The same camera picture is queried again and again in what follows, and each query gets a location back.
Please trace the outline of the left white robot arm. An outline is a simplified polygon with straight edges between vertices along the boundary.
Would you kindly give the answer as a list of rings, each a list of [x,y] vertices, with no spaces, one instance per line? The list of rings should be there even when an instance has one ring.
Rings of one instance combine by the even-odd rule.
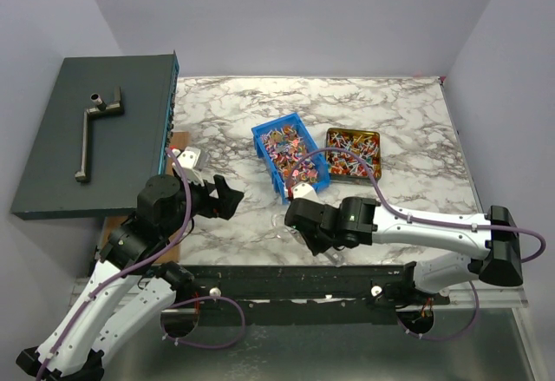
[[[201,184],[184,184],[167,174],[150,178],[133,213],[109,235],[86,287],[61,324],[42,344],[22,350],[16,365],[37,380],[102,379],[115,353],[148,320],[191,300],[193,275],[168,262],[143,293],[120,304],[155,255],[179,241],[195,215],[229,220],[243,198],[218,174]]]

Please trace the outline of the blue candy bin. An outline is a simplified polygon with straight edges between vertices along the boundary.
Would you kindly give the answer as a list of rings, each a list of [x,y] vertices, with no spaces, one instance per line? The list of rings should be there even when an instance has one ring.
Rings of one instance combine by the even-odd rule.
[[[300,158],[318,149],[298,113],[292,113],[257,125],[251,129],[253,145],[271,177],[274,191],[282,203],[288,202],[288,187],[285,182],[292,178],[292,186],[306,182],[318,192],[330,184],[327,162],[322,153],[294,165]]]

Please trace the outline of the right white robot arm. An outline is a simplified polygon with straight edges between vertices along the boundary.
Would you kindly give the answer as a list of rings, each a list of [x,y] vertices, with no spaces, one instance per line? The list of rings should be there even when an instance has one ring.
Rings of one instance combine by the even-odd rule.
[[[403,209],[392,213],[370,198],[348,197],[338,207],[296,198],[284,224],[300,233],[314,255],[373,244],[441,249],[440,257],[405,267],[408,277],[400,281],[399,293],[411,305],[446,287],[474,280],[500,287],[523,283],[519,230],[505,207],[468,215]]]

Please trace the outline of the clear glass jar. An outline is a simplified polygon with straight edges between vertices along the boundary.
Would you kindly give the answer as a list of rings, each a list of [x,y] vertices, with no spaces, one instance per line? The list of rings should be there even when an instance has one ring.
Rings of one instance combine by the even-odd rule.
[[[271,216],[271,224],[275,231],[276,237],[282,241],[295,240],[298,243],[303,243],[304,240],[294,227],[288,227],[284,223],[285,215],[283,213],[276,213]]]

